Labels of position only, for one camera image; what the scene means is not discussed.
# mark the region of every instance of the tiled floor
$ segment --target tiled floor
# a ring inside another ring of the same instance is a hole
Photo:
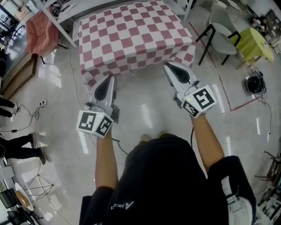
[[[208,15],[208,12],[200,7],[190,11],[185,26],[194,38],[197,35],[191,24],[201,33]],[[239,31],[248,27],[240,18],[235,25]],[[239,108],[252,100],[251,95],[243,91],[242,85],[248,76],[247,67],[235,69],[241,63],[240,56],[230,56],[226,64],[221,66],[224,56],[210,48],[209,52],[215,64],[206,55],[202,65],[198,66],[203,50],[204,47],[199,42],[192,69],[198,78],[209,84],[214,93],[222,99],[222,104],[216,104],[206,116],[225,155],[240,157],[253,191],[258,194],[267,183],[254,175],[266,174],[270,165],[269,157],[263,152],[267,150],[276,154],[279,151],[281,78],[278,72],[281,69],[281,58],[275,55],[275,62],[260,60],[256,64],[264,74],[268,90],[267,102],[272,109],[271,135],[267,140],[270,130],[268,107],[253,101]],[[78,49],[71,47],[70,51],[77,94],[79,102],[83,104],[87,101],[87,92],[80,74]],[[34,203],[36,212],[44,217],[43,224],[78,224],[82,196],[91,195],[95,190],[96,150],[89,137],[79,134],[76,130],[79,105],[75,97],[68,57],[68,51],[59,48],[46,56],[46,65],[41,65],[41,61],[38,61],[36,76],[15,95],[13,101],[24,104],[30,111],[34,111],[39,102],[45,99],[47,106],[40,110],[40,119],[36,127],[33,121],[31,126],[23,131],[5,134],[6,138],[10,139],[37,131],[38,144],[46,146],[50,161],[41,166],[40,174],[44,174],[55,185],[48,198],[44,197]],[[186,140],[190,139],[192,125],[189,115],[177,107],[173,101],[173,94],[174,90],[167,82],[161,64],[136,71],[134,75],[118,77],[116,105],[120,108],[120,118],[119,124],[113,125],[113,137],[121,141],[120,145],[125,151],[131,151],[143,133],[155,138],[160,131],[165,130]],[[13,123],[7,121],[7,127],[4,129],[25,127],[29,119],[28,113],[22,110],[16,115]],[[121,175],[126,155],[116,143],[114,150],[118,172]],[[194,151],[202,166],[196,142]],[[17,180],[22,185],[36,175],[39,169],[39,160],[36,158],[12,160],[12,164]]]

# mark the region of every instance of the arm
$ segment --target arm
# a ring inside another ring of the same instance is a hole
[[[113,151],[111,129],[105,138],[97,138],[96,188],[115,189],[118,182],[117,163]]]
[[[209,168],[224,158],[223,149],[216,138],[210,124],[204,115],[194,119],[191,117],[203,165],[208,172]]]

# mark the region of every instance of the wall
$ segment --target wall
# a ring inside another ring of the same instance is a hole
[[[281,20],[281,9],[278,8],[273,0],[249,0],[248,5],[258,16],[265,15],[272,9],[275,15]]]

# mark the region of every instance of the cable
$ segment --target cable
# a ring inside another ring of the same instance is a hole
[[[4,140],[6,140],[2,134],[0,134],[0,135],[1,135],[1,137],[2,137]]]
[[[11,131],[0,131],[0,132],[12,132],[12,133],[15,133],[15,132],[18,132],[18,131],[22,131],[22,130],[24,130],[24,129],[26,129],[26,128],[28,128],[30,126],[33,118],[35,118],[36,120],[39,120],[39,117],[40,117],[39,110],[40,110],[41,107],[37,107],[35,112],[33,114],[31,114],[30,111],[24,105],[20,105],[18,107],[18,111],[15,113],[15,116],[16,116],[17,113],[19,113],[21,111],[21,107],[25,108],[28,111],[28,114],[31,116],[31,120],[30,120],[28,126],[26,126],[25,128],[19,129],[19,130],[15,129],[15,130],[11,130]]]
[[[260,191],[259,193],[257,193],[257,194],[255,195],[255,197],[258,196],[259,194],[261,194],[262,192],[264,192],[264,191],[267,190],[267,189],[269,189],[269,188],[266,187],[264,190],[262,190],[262,191]]]
[[[269,111],[270,111],[270,128],[269,128],[269,134],[271,134],[271,117],[272,117],[271,107],[270,107],[270,105],[269,105],[267,102],[265,102],[265,101],[263,101],[263,100],[259,100],[256,96],[255,96],[255,98],[256,98],[256,100],[262,102],[263,104],[268,105],[268,107],[269,107]]]
[[[194,127],[192,127],[192,132],[191,132],[191,135],[190,135],[190,145],[191,145],[191,148],[192,148],[192,137],[193,137],[193,132],[194,132]]]
[[[248,84],[246,84],[247,86],[247,89],[248,91],[251,93],[251,94],[265,94],[266,91],[267,91],[267,88],[266,88],[266,85],[265,85],[265,82],[263,80],[263,73],[260,72],[260,70],[258,68],[254,68],[254,69],[251,69],[250,66],[248,67],[248,74],[250,75],[250,77],[257,77],[258,80],[259,80],[259,84],[258,85],[255,85],[255,87],[253,87],[253,84],[251,86],[249,86]]]
[[[0,146],[2,146],[3,149],[4,149],[4,154],[2,156],[0,156],[0,162],[1,162],[1,160],[4,159],[4,157],[5,157],[6,149],[5,149],[5,147],[3,145],[0,145]]]
[[[76,82],[75,82],[75,79],[74,79],[74,71],[73,71],[73,68],[72,68],[71,63],[70,63],[71,54],[70,54],[70,49],[69,49],[69,47],[68,47],[68,51],[69,51],[69,59],[68,59],[68,63],[69,63],[69,66],[70,66],[70,68],[71,68],[71,70],[72,70],[72,78],[73,78],[73,83],[74,83],[75,96],[76,96],[76,100],[77,100],[77,102],[78,102],[78,104],[79,104],[80,109],[82,109],[81,104],[80,104],[80,102],[79,102],[79,100],[78,100],[77,88],[76,88]],[[91,140],[91,138],[90,138],[90,136],[89,136],[89,135],[88,135],[88,137],[89,137],[90,141],[92,142],[92,144],[93,144],[94,148],[97,150],[97,148],[96,148],[95,144],[93,143],[93,141]],[[125,151],[121,148],[121,146],[120,146],[120,140],[117,140],[117,139],[114,139],[114,138],[113,138],[113,141],[117,142],[118,147],[120,148],[120,150],[121,150],[122,152],[124,152],[126,155],[128,155],[128,153],[127,153],[127,152],[125,152]]]
[[[125,151],[121,148],[121,146],[120,146],[120,140],[117,140],[117,139],[114,139],[114,138],[113,138],[113,141],[117,142],[118,147],[121,149],[121,151],[124,152],[126,155],[128,155],[128,153],[125,152]]]
[[[73,71],[73,68],[72,68],[71,63],[70,63],[70,59],[71,59],[70,49],[69,49],[69,47],[67,49],[69,51],[68,63],[69,63],[69,66],[70,66],[70,68],[72,70],[72,78],[73,78],[73,82],[74,82],[75,96],[76,96],[76,100],[77,100],[77,102],[79,104],[80,109],[82,109],[81,104],[80,104],[80,102],[78,100],[78,96],[77,96],[77,88],[76,88],[76,82],[75,82],[75,79],[74,79],[74,71]]]

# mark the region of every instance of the person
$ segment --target person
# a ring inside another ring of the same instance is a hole
[[[11,122],[13,122],[15,113],[18,111],[18,105],[16,103],[12,103],[11,101],[9,101],[7,99],[0,98],[0,106],[6,106],[6,107],[14,109],[14,113],[11,113],[5,109],[0,108],[0,116],[9,117]]]
[[[267,29],[267,18],[264,16],[261,17],[252,17],[249,19],[253,28],[258,28],[261,31],[265,31]]]
[[[118,181],[109,131],[97,138],[96,191],[83,197],[79,224],[250,225],[256,199],[239,158],[224,156],[205,116],[191,120],[208,178],[187,141],[161,134],[142,136]]]
[[[22,147],[29,142],[31,148]],[[0,157],[5,157],[6,159],[28,159],[39,157],[43,165],[46,163],[46,155],[43,148],[36,148],[35,133],[11,140],[5,140],[0,137]]]

